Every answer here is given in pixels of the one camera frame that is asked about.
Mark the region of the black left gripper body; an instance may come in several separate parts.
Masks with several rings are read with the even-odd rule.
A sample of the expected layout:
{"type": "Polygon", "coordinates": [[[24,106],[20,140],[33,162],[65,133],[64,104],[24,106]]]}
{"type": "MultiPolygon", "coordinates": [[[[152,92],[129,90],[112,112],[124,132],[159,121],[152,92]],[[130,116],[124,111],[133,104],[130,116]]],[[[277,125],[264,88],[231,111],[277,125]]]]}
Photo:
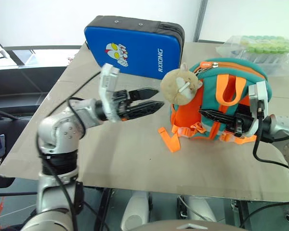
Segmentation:
{"type": "Polygon", "coordinates": [[[128,112],[132,100],[129,98],[126,90],[115,91],[112,95],[115,110],[121,121],[129,120],[128,112]]]}

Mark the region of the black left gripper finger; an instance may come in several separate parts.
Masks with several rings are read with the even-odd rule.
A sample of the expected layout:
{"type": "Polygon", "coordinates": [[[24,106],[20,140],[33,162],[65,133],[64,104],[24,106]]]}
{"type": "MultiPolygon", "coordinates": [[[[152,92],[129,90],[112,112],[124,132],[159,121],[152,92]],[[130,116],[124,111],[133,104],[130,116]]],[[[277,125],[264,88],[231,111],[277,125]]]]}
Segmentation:
{"type": "Polygon", "coordinates": [[[145,100],[150,99],[154,95],[156,95],[159,91],[153,88],[142,88],[137,90],[130,91],[130,99],[131,100],[145,100]]]}
{"type": "Polygon", "coordinates": [[[164,102],[162,101],[146,101],[136,106],[132,106],[129,109],[129,119],[136,119],[153,114],[158,111],[163,105],[164,102]]]}

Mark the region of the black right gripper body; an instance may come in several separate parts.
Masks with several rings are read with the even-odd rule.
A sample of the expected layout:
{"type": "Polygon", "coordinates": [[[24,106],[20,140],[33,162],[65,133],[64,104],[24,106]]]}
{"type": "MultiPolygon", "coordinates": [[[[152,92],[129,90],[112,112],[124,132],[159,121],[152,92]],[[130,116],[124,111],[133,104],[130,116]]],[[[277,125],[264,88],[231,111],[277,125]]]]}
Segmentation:
{"type": "Polygon", "coordinates": [[[227,131],[234,134],[235,137],[242,138],[245,132],[248,132],[254,118],[249,115],[235,114],[227,124],[227,131]]]}

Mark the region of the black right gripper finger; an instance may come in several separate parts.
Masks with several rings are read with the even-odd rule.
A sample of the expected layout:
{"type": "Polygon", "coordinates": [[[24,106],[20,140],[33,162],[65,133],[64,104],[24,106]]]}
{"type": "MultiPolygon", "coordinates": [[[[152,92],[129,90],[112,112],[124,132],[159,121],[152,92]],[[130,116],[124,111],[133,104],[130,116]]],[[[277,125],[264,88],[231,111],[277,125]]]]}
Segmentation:
{"type": "Polygon", "coordinates": [[[232,115],[205,115],[203,116],[205,124],[212,127],[214,123],[220,124],[222,127],[227,127],[233,125],[232,115]]]}
{"type": "Polygon", "coordinates": [[[213,120],[213,121],[234,121],[235,117],[231,115],[224,114],[220,111],[216,110],[199,110],[198,111],[202,116],[206,117],[207,119],[213,120]]]}

